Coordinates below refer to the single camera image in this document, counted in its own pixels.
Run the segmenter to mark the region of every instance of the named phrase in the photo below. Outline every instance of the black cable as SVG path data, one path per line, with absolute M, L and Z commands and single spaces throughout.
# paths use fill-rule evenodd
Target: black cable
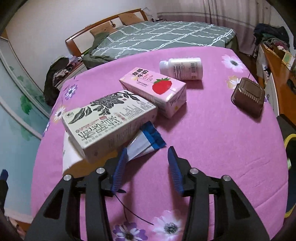
M 142 221 L 144 221 L 144 222 L 146 222 L 146 223 L 148 223 L 148 224 L 151 224 L 151 225 L 154 225 L 153 223 L 151 223 L 151 222 L 148 222 L 148 221 L 146 221 L 145 219 L 142 219 L 142 218 L 140 218 L 138 215 L 136 215 L 135 213 L 133 213 L 131 210 L 129 210 L 121 201 L 120 201 L 120 199 L 117 197 L 117 195 L 115 194 L 115 197 L 118 199 L 118 201 L 129 211 L 129 212 L 131 212 L 132 214 L 134 214 L 137 218 L 139 218 L 139 219 L 141 219 Z
M 125 218 L 126 218 L 126 221 L 128 222 L 128 218 L 127 218 L 127 216 L 126 216 L 126 208 L 125 208 L 125 207 L 123 207 L 123 212 L 124 212 L 124 216 L 125 216 Z

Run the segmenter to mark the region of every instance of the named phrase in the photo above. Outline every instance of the metal screw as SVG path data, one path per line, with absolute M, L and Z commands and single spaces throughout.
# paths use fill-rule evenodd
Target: metal screw
M 63 179 L 65 180 L 65 181 L 69 181 L 69 180 L 71 180 L 71 175 L 69 175 L 69 174 L 67 174 L 67 175 L 65 175 L 64 177 L 63 177 Z
M 105 172 L 105 169 L 102 168 L 102 167 L 99 167 L 99 168 L 96 170 L 96 172 L 97 172 L 98 174 L 102 174 L 102 173 Z
M 229 182 L 231 180 L 231 177 L 229 175 L 224 175 L 223 179 L 224 179 L 224 181 Z
M 198 169 L 197 168 L 191 168 L 190 169 L 190 173 L 191 174 L 197 174 L 198 173 Z

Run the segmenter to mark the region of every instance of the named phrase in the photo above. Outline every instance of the pink tablecloth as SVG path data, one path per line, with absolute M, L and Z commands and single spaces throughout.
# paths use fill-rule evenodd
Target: pink tablecloth
M 123 189 L 116 198 L 107 198 L 107 210 L 114 240 L 124 241 L 130 231 L 134 240 L 181 240 L 188 198 L 179 197 L 168 169 L 167 151 L 174 146 L 178 155 L 206 175 L 230 175 L 247 196 L 270 237 L 283 224 L 288 187 L 287 159 L 276 117 L 269 103 L 262 117 L 254 120 L 230 100 L 238 79 L 249 71 L 232 50 L 219 47 L 172 48 L 136 54 L 88 70 L 68 80 L 53 109 L 49 126 L 37 153 L 32 182 L 32 215 L 62 177 L 64 127 L 59 112 L 83 107 L 91 101 L 122 90 L 120 77 L 141 67 L 159 71 L 159 61 L 176 57 L 200 57 L 202 81 L 187 81 L 187 104 L 172 119 L 158 116 L 155 126 L 167 143 L 158 152 L 127 164 Z M 210 199 L 210 234 L 213 237 L 213 199 Z M 81 212 L 81 237 L 86 238 L 85 213 Z M 174 223 L 174 234 L 165 224 Z

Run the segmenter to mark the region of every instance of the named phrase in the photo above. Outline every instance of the brown plastic container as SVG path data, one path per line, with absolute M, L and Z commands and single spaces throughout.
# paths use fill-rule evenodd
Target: brown plastic container
M 265 91 L 259 84 L 248 78 L 242 78 L 231 96 L 231 101 L 253 118 L 259 118 L 263 109 L 264 97 Z

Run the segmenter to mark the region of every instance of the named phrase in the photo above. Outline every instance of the nightstand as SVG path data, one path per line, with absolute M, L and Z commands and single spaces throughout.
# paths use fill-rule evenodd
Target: nightstand
M 55 86 L 58 90 L 61 90 L 66 80 L 73 78 L 74 76 L 87 71 L 83 62 L 79 62 L 58 84 Z

